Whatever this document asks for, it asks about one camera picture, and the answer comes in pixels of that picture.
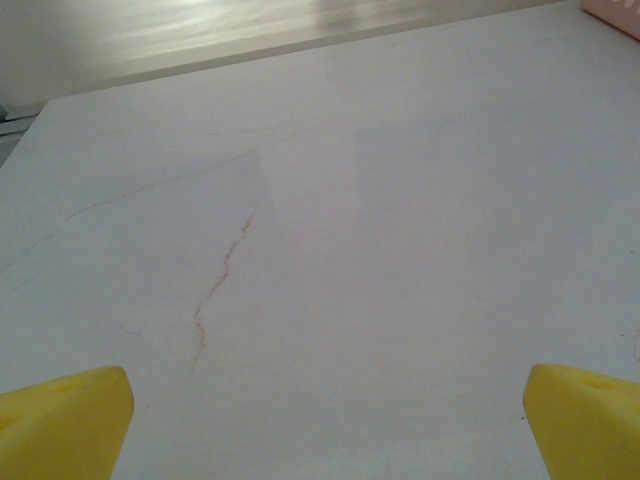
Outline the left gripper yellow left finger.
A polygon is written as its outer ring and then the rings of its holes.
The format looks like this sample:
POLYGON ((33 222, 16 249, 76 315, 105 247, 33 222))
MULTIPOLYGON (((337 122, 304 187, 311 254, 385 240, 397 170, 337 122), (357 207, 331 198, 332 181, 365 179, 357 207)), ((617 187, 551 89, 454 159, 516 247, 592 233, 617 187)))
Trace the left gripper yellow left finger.
POLYGON ((134 412, 119 366, 1 395, 3 479, 109 479, 134 412))

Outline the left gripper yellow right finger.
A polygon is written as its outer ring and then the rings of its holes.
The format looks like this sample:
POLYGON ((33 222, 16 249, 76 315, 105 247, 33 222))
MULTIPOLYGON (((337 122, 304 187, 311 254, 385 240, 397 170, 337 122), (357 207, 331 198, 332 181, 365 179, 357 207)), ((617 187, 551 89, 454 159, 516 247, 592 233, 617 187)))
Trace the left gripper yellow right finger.
POLYGON ((529 427, 552 479, 639 477, 639 385, 557 364, 531 369, 529 427))

